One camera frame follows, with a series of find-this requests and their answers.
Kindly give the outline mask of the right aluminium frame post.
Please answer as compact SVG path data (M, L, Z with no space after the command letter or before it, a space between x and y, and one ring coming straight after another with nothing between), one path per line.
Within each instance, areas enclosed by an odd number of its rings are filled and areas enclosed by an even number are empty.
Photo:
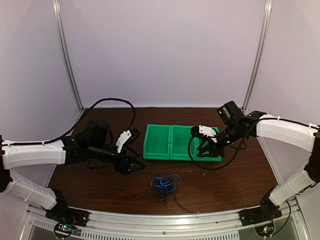
M257 45L257 50L254 58L253 68L251 71L249 84L247 87L247 91L245 94L245 98L243 101L242 109L247 112L249 108L249 103L254 91L254 87L257 81L257 77L259 74L260 66L262 63L263 53L265 50L268 33L270 29L271 24L271 17L272 17L272 0L265 0L264 1L264 9L263 9L263 16L262 16L262 22L261 22L261 28L260 28L260 34L259 34L259 40Z

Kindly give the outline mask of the green bin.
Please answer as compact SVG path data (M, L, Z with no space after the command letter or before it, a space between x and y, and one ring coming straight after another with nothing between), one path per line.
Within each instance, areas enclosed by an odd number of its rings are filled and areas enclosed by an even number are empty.
M222 161L224 156L224 150L218 148L217 135L219 133L217 127L209 127L199 125L194 127L193 136L196 138L196 151L195 161L196 162L217 162Z
M143 158L145 160L166 161L170 159L171 129L170 125L147 125L143 142Z
M170 157L171 161L190 162L188 145L192 137L192 126L171 125Z

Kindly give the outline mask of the aluminium frame post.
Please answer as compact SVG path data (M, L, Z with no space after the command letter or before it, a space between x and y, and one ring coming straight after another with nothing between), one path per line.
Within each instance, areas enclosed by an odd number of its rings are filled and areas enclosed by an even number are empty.
M265 50L268 33L270 29L271 24L271 17L272 17L272 0L265 0L264 1L264 9L263 9L263 16L262 16L262 22L261 22L261 28L260 28L260 34L259 34L259 40L257 45L257 50L254 58L253 68L251 71L249 84L247 87L247 91L245 94L245 98L243 101L242 109L247 112L249 108L249 103L254 91L254 87L257 81L257 77L259 74L260 66L262 63L263 53Z
M81 112L84 109L84 107L83 107L79 89L77 87L77 83L75 80L71 58L68 50L67 39L66 39L64 23L63 23L63 16L61 11L61 3L59 0L53 0L52 5L53 5L53 14L55 18L55 23L57 27L59 44L60 44L61 53L62 53L62 60L66 70L67 79L70 84L71 92L74 97L76 107Z

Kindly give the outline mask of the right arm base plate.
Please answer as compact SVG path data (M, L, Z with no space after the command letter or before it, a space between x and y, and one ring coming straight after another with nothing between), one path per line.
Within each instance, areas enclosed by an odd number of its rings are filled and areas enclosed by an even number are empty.
M282 216L279 207L266 206L243 209L238 214L242 226L256 225Z

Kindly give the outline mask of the front aluminium rail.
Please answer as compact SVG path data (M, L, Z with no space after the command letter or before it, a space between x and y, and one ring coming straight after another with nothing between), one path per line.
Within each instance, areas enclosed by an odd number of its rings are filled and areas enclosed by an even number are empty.
M178 215L122 214L89 211L86 225L77 226L69 240L263 240L263 226L273 226L272 240L309 240L298 201L281 207L282 216L243 225L239 209Z

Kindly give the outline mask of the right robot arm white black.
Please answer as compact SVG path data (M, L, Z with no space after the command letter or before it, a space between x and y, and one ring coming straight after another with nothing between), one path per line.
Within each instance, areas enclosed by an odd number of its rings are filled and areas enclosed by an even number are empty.
M296 146L310 153L308 163L287 181L274 187L261 200L256 210L259 220L268 220L278 206L290 198L320 182L320 127L305 124L263 111L254 110L245 114L234 101L229 101L217 110L226 128L218 132L212 127L198 125L190 130L191 138L200 139L197 147L199 158L215 158L224 155L224 149L239 141L238 153L249 137L267 138Z

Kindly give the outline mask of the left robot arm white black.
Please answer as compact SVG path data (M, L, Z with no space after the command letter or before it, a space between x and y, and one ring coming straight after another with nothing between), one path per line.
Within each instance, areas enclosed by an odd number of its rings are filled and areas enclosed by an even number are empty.
M61 222L72 218L63 194L56 189L45 189L21 176L14 168L32 165L72 165L98 160L111 163L114 170L129 175L146 166L138 160L139 154L130 145L140 136L134 129L125 130L113 141L110 125L101 119L89 120L84 131L72 137L42 142L3 141L0 145L0 191L11 193L24 201L33 202Z

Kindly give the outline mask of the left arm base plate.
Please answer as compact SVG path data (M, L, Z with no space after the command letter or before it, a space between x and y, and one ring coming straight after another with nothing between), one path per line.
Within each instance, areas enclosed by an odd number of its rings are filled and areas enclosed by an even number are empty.
M53 209L44 209L45 217L52 219L60 224L66 224L71 227L86 227L89 218L89 212L70 207L62 207Z

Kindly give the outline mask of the left aluminium frame post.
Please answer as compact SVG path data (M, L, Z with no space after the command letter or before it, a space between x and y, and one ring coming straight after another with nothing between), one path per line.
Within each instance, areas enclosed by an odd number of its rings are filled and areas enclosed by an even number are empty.
M59 0L53 0L52 5L53 5L53 14L55 18L55 23L57 27L59 44L60 44L61 53L62 53L62 60L66 70L67 79L70 84L71 92L74 97L76 107L81 112L84 109L84 107L83 107L79 89L77 87L77 83L75 80L71 58L68 50L67 39L66 39L64 23L63 23L63 16L61 11L61 3Z

